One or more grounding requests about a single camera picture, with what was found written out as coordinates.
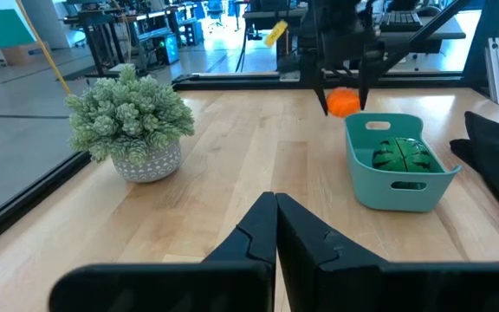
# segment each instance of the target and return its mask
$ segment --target cardboard box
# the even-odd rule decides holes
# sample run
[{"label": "cardboard box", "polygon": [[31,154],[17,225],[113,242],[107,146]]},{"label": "cardboard box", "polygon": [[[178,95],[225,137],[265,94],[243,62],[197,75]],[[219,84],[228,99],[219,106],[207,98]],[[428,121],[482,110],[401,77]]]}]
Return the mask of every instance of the cardboard box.
[{"label": "cardboard box", "polygon": [[[45,48],[51,54],[49,45],[47,42],[43,42]],[[30,62],[44,59],[43,50],[38,46],[37,42],[21,44],[11,48],[1,49],[5,61],[8,65],[24,65]]]}]

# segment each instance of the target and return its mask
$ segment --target succulent plant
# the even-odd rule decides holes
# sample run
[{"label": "succulent plant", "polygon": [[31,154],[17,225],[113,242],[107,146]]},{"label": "succulent plant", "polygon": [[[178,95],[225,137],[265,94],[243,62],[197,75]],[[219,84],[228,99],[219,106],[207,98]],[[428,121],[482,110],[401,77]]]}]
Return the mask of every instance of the succulent plant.
[{"label": "succulent plant", "polygon": [[117,80],[98,79],[82,96],[69,95],[65,104],[73,111],[71,148],[89,151],[98,162],[111,155],[142,165],[150,151],[194,134],[191,110],[172,87],[136,78],[133,66]]}]

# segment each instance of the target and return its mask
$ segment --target yellow tape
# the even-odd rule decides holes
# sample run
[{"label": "yellow tape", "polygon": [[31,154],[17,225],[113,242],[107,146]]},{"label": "yellow tape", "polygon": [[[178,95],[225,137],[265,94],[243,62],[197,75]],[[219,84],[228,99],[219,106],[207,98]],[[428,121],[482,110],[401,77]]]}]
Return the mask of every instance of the yellow tape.
[{"label": "yellow tape", "polygon": [[275,42],[282,36],[282,33],[284,33],[284,30],[288,27],[288,23],[284,21],[278,22],[275,27],[273,28],[273,31],[270,32],[270,34],[265,38],[265,44],[270,48],[275,44]]}]

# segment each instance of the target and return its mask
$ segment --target floor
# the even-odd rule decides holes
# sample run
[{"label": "floor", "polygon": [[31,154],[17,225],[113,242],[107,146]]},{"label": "floor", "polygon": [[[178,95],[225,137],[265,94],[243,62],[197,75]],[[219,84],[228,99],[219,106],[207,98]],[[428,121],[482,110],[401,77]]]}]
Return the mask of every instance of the floor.
[{"label": "floor", "polygon": [[[468,34],[474,32],[475,18],[478,14],[458,16]],[[234,31],[234,17],[226,17],[224,23],[226,29],[206,34],[204,44],[182,49],[180,62],[155,72],[157,79],[167,83],[181,74],[234,72],[243,44],[242,31]],[[421,55],[420,69],[461,70],[471,37],[445,42],[440,55]],[[87,48],[56,50],[53,57],[64,75],[93,64]],[[263,42],[248,41],[243,72],[274,71],[274,59],[274,49]],[[398,67],[412,71],[417,64],[408,57]],[[75,94],[87,87],[85,80],[68,81],[68,85]],[[27,66],[0,68],[0,205],[71,155],[66,143],[70,131],[66,120],[69,111],[62,104],[64,96],[61,84],[43,59]]]},{"label": "floor", "polygon": [[[264,191],[286,192],[342,234],[396,262],[499,261],[499,204],[451,153],[465,111],[499,122],[470,89],[373,90],[366,110],[417,115],[445,168],[461,165],[436,209],[375,211],[353,195],[344,120],[311,90],[182,92],[195,135],[181,167],[127,183],[108,160],[76,174],[0,237],[0,312],[47,310],[60,276],[87,263],[198,262]],[[275,311],[289,311],[277,265]]]}]

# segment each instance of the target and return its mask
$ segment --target wooden table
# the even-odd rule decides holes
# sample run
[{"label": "wooden table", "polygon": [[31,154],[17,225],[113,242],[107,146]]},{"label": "wooden table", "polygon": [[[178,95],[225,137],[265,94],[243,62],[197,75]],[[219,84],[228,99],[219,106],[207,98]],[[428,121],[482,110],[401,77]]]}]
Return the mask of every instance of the wooden table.
[{"label": "wooden table", "polygon": [[[499,204],[449,149],[463,113],[499,122],[469,89],[373,90],[367,110],[415,114],[448,168],[463,170],[430,213],[359,204],[346,165],[344,120],[322,115],[310,90],[183,92],[196,135],[160,182],[125,182],[91,164],[0,237],[0,312],[43,311],[65,272],[86,263],[198,261],[263,191],[287,192],[341,233],[392,261],[499,260]],[[277,311],[288,304],[277,282]]]}]

